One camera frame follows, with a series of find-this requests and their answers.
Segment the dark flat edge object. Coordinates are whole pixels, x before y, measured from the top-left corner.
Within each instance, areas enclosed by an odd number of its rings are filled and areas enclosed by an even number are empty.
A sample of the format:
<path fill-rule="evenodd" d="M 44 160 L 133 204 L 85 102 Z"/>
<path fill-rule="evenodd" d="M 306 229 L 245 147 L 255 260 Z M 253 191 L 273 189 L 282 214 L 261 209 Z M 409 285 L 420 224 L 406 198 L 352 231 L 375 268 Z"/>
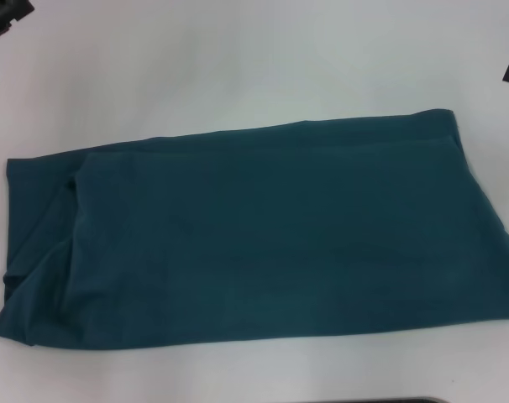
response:
<path fill-rule="evenodd" d="M 351 400 L 346 403 L 448 403 L 445 400 L 430 397 L 384 398 L 371 400 Z"/>

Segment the teal t-shirt with cream lettering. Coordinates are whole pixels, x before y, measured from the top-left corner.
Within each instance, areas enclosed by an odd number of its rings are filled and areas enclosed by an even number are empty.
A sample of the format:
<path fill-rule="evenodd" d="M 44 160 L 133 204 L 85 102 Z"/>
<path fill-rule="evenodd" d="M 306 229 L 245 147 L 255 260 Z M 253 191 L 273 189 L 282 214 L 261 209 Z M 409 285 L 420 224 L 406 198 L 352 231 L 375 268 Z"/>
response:
<path fill-rule="evenodd" d="M 509 320 L 509 234 L 454 114 L 7 162 L 0 337 L 81 350 Z"/>

